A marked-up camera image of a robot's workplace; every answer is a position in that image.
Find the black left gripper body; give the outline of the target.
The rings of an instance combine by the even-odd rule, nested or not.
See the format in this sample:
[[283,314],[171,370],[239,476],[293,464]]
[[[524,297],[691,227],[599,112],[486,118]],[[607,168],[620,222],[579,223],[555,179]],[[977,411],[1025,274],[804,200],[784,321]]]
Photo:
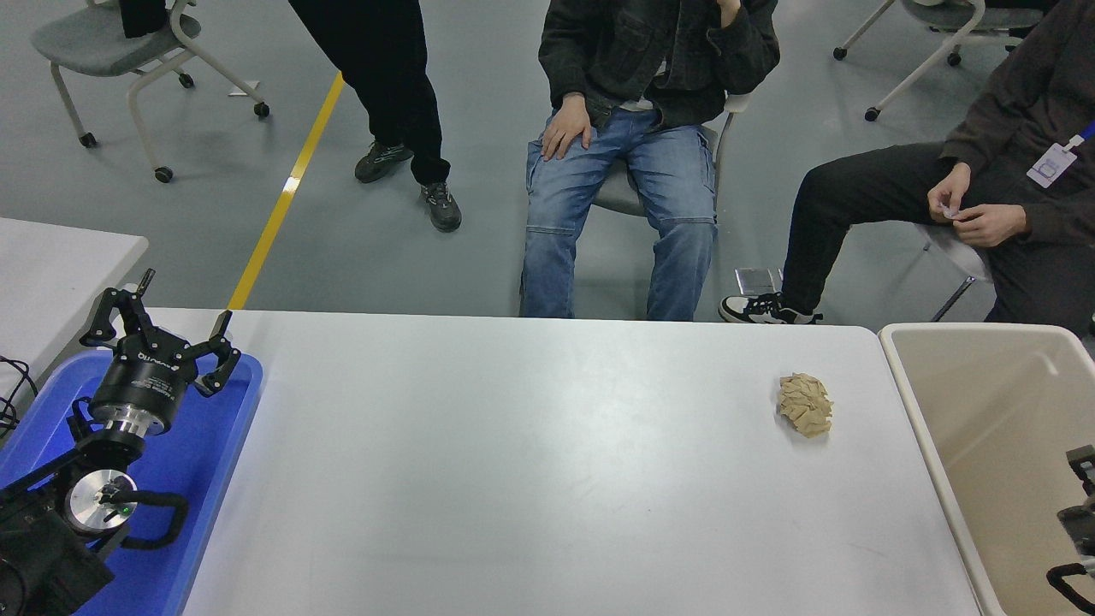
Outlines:
[[196,360],[180,360],[180,353],[168,342],[148,348],[138,338],[122,339],[90,404],[94,421],[106,425],[110,411],[132,408],[151,414],[158,425],[171,425],[197,377]]

